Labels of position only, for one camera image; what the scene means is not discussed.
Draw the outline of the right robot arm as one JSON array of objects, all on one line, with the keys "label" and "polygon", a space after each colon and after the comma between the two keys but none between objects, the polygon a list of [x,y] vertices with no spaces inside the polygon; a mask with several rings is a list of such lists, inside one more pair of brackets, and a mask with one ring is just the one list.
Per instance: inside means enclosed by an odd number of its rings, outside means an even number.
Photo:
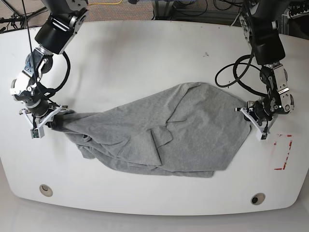
[{"label": "right robot arm", "polygon": [[[33,129],[48,123],[61,108],[51,101],[51,97],[63,88],[70,74],[70,60],[65,48],[88,15],[86,0],[44,0],[43,4],[50,15],[35,36],[39,46],[30,50],[24,69],[10,88],[13,98],[25,105],[23,114],[32,115],[30,124]],[[57,88],[46,88],[41,79],[43,74],[51,70],[53,55],[63,55],[67,71]]]}]

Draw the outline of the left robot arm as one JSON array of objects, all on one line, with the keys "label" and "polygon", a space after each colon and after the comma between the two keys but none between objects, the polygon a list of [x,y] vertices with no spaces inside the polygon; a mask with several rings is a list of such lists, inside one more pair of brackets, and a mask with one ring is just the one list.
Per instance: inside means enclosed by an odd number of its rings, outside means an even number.
[{"label": "left robot arm", "polygon": [[278,32],[278,18],[289,3],[288,0],[245,0],[239,16],[252,53],[235,62],[233,74],[237,74],[237,66],[242,61],[255,59],[261,66],[260,79],[267,89],[263,94],[248,88],[261,99],[248,101],[247,106],[239,111],[256,127],[256,137],[260,141],[268,139],[277,116],[289,114],[295,106],[287,84],[288,75],[281,64],[285,51]]}]

